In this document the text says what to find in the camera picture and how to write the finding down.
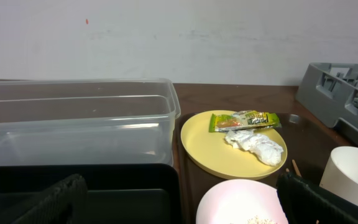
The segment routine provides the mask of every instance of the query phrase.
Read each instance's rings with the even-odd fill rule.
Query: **brown table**
[[[297,86],[174,84],[179,97],[181,114],[209,110],[257,110],[292,113],[308,118],[338,143],[349,144],[332,129],[327,128],[295,99]],[[173,135],[174,168],[180,174],[177,138]]]

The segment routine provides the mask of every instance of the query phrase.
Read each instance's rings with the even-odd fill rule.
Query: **green and yellow wrapper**
[[[212,114],[209,123],[209,132],[277,127],[281,127],[277,114],[248,110],[236,112],[232,115]]]

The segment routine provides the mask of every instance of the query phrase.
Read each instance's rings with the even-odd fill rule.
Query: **pink plate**
[[[201,199],[197,224],[246,224],[251,218],[287,224],[277,191],[254,180],[227,180],[215,185]]]

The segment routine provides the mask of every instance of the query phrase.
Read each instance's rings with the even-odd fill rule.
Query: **wall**
[[[0,78],[297,85],[310,62],[358,63],[358,1],[0,0]]]

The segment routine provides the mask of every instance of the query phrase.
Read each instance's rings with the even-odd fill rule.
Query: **clear plastic container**
[[[172,165],[170,80],[0,82],[0,166]]]

